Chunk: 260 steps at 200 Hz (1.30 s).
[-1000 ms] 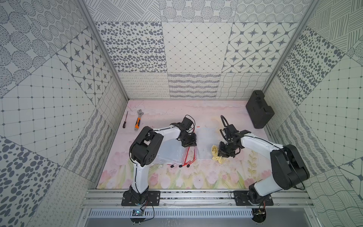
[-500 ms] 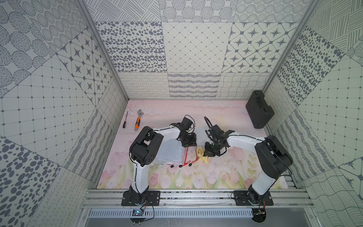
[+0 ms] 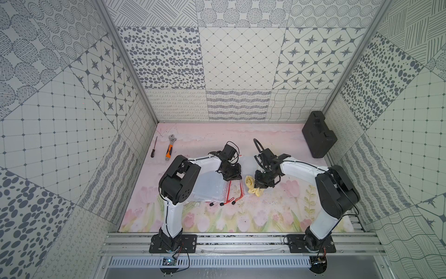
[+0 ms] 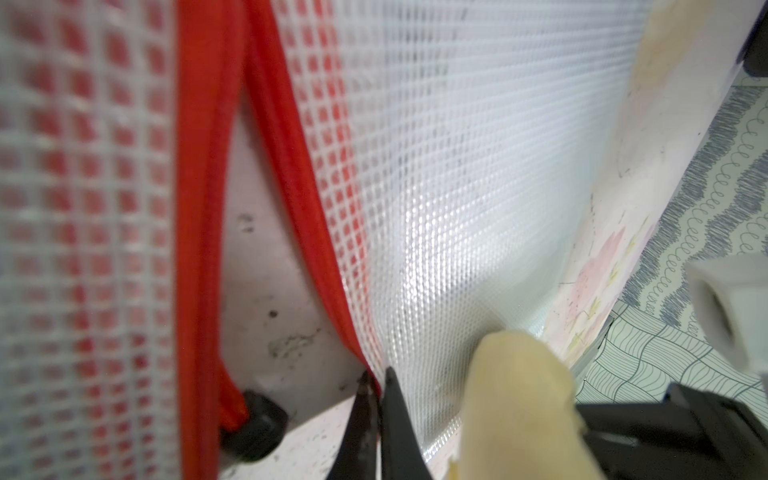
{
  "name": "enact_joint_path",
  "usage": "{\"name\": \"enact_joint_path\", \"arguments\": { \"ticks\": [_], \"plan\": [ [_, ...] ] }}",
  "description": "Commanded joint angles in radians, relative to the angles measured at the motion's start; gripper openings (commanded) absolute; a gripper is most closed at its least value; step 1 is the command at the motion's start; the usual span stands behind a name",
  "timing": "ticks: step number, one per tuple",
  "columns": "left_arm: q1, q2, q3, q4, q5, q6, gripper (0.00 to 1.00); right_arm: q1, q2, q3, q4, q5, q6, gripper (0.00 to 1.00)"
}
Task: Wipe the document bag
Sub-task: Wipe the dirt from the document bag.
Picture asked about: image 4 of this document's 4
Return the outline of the yellow microfiber cloth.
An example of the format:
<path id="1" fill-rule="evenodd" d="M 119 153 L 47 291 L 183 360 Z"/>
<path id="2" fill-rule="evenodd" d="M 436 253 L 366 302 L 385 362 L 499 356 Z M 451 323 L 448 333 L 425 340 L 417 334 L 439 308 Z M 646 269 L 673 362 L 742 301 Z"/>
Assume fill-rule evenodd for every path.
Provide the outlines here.
<path id="1" fill-rule="evenodd" d="M 601 479 L 569 369 L 521 331 L 485 336 L 472 357 L 450 479 Z"/>

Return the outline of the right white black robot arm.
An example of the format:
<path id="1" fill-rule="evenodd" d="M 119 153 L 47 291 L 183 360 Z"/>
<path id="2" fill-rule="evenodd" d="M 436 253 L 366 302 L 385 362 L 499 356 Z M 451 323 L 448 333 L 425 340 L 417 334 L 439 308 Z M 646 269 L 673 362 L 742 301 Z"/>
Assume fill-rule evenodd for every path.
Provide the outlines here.
<path id="1" fill-rule="evenodd" d="M 733 367 L 767 382 L 767 258 L 690 261 L 696 318 Z M 657 403 L 582 404 L 587 446 L 608 479 L 764 479 L 767 429 L 742 402 L 672 383 Z"/>

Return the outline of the clear mesh bag red zipper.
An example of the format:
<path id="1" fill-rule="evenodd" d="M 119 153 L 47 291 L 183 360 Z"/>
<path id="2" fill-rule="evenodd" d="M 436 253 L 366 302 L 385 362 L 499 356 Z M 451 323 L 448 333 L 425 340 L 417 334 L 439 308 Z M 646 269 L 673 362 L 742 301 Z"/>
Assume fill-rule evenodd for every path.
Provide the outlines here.
<path id="1" fill-rule="evenodd" d="M 268 1 L 341 299 L 426 457 L 496 330 L 539 335 L 647 1 Z"/>

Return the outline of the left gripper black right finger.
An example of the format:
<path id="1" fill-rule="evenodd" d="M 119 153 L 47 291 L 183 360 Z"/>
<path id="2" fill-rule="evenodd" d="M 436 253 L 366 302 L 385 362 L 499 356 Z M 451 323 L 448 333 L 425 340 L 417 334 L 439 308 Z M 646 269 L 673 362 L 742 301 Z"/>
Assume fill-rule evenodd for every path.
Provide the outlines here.
<path id="1" fill-rule="evenodd" d="M 395 370 L 385 371 L 380 403 L 381 474 L 384 480 L 431 480 Z"/>

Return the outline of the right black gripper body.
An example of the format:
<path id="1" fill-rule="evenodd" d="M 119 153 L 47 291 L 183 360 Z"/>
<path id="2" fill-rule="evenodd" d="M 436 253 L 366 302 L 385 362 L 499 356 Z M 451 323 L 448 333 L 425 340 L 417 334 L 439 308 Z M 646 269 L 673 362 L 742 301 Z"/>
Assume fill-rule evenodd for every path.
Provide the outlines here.
<path id="1" fill-rule="evenodd" d="M 657 403 L 584 403 L 577 411 L 609 479 L 767 477 L 767 429 L 740 401 L 672 383 Z"/>

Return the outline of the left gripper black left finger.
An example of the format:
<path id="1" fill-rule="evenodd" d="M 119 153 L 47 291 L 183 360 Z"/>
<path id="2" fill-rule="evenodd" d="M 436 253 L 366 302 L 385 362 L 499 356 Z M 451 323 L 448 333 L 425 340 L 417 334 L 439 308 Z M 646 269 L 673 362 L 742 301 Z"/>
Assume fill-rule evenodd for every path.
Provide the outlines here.
<path id="1" fill-rule="evenodd" d="M 358 381 L 347 426 L 327 480 L 374 480 L 377 475 L 379 396 L 365 371 Z"/>

